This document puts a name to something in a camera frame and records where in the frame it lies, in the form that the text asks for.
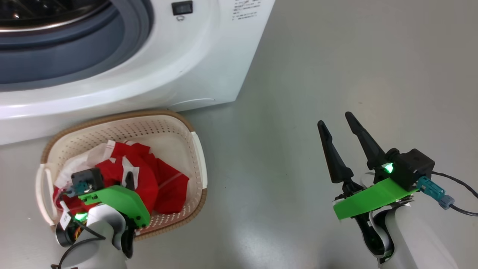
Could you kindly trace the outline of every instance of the white washing machine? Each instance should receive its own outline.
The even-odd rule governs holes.
[[[274,0],[5,0],[0,145],[234,101]]]

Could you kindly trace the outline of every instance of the red clothing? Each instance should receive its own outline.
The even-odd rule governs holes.
[[[150,147],[128,141],[116,142],[111,158],[96,165],[104,179],[105,188],[123,184],[128,171],[133,172],[135,192],[139,194],[151,214],[153,210],[161,214],[181,212],[186,201],[189,178],[149,153]],[[58,188],[54,190],[57,201]],[[73,214],[87,212],[93,205],[85,205],[77,197],[63,197]]]

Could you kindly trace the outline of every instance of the gray floor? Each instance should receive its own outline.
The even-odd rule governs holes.
[[[238,100],[184,112],[200,135],[209,196],[200,215],[135,245],[130,269],[375,268],[339,222],[316,123],[344,161],[365,157],[344,112],[385,150],[418,148],[478,189],[478,2],[277,0]],[[38,213],[33,177],[47,138],[0,147],[2,268],[48,268],[64,252]],[[477,210],[464,188],[434,177]],[[478,219],[422,195],[414,210],[462,269],[478,264]]]

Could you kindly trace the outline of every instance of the white basket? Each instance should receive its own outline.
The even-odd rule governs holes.
[[[138,229],[137,240],[182,226],[202,209],[207,196],[207,173],[199,138],[181,115],[164,110],[130,112],[114,115],[66,129],[57,134],[43,151],[36,175],[36,198],[49,225],[58,222],[52,195],[54,181],[71,157],[108,140],[131,140],[151,147],[151,152],[189,177],[186,202],[180,213],[164,215],[153,212],[150,225]],[[43,187],[45,181],[48,192]]]

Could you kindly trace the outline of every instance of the green bracket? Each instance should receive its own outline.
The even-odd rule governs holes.
[[[416,191],[405,191],[392,179],[388,178],[338,202],[334,205],[334,211],[337,218],[343,220],[376,210]]]
[[[78,196],[85,204],[102,202],[133,219],[138,227],[150,223],[150,214],[141,197],[125,187],[111,186],[99,191]]]

